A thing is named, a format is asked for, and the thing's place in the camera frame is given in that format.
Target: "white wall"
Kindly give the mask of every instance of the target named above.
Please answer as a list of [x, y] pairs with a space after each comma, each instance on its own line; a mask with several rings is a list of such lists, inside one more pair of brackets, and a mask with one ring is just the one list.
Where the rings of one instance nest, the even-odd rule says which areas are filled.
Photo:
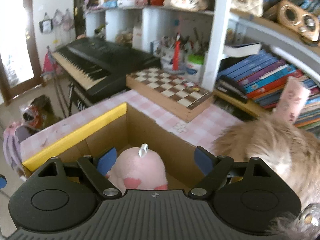
[[56, 9], [59, 9], [65, 14], [66, 9], [69, 9], [73, 17], [73, 0], [33, 0], [33, 21], [36, 36], [36, 45], [41, 67], [43, 67], [44, 56], [47, 53], [46, 47], [49, 45], [51, 50], [54, 50], [57, 45], [66, 44], [75, 39], [75, 30], [72, 29], [69, 33], [62, 29], [53, 29], [50, 34], [41, 34], [39, 22], [43, 20], [44, 14], [47, 12], [49, 17], [53, 17]]

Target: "pink checkered tablecloth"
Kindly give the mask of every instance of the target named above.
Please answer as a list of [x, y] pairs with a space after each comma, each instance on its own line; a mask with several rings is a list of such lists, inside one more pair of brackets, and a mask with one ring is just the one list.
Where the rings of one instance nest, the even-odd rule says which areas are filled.
[[22, 161], [27, 160], [57, 140], [123, 102], [127, 102], [132, 107], [143, 112], [168, 132], [177, 135], [194, 146], [202, 146], [208, 151], [211, 151], [212, 142], [223, 129], [241, 122], [221, 108], [211, 105], [190, 123], [185, 123], [159, 105], [141, 96], [135, 90], [130, 90], [63, 119], [24, 140], [21, 143]]

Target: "pink plush toy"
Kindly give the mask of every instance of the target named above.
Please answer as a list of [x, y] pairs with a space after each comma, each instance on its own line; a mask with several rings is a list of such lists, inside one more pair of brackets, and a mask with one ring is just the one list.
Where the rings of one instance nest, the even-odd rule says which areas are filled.
[[106, 177], [122, 194], [126, 189], [168, 189], [163, 161], [147, 144], [122, 152]]

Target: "metal screw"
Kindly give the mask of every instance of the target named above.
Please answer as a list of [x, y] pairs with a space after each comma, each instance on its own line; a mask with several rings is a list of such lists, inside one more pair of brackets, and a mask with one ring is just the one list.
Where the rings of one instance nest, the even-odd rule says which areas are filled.
[[191, 190], [191, 193], [195, 196], [204, 196], [207, 191], [204, 188], [196, 187]]
[[103, 191], [103, 194], [109, 197], [115, 196], [119, 193], [119, 190], [117, 190], [116, 188], [106, 188]]

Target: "pink backpack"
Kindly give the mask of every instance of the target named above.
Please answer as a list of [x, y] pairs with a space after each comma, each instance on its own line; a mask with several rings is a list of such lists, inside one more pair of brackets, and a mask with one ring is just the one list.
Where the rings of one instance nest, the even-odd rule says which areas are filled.
[[3, 153], [7, 164], [16, 171], [19, 176], [24, 175], [22, 158], [20, 152], [20, 143], [34, 135], [36, 129], [26, 126], [21, 122], [12, 123], [3, 134]]

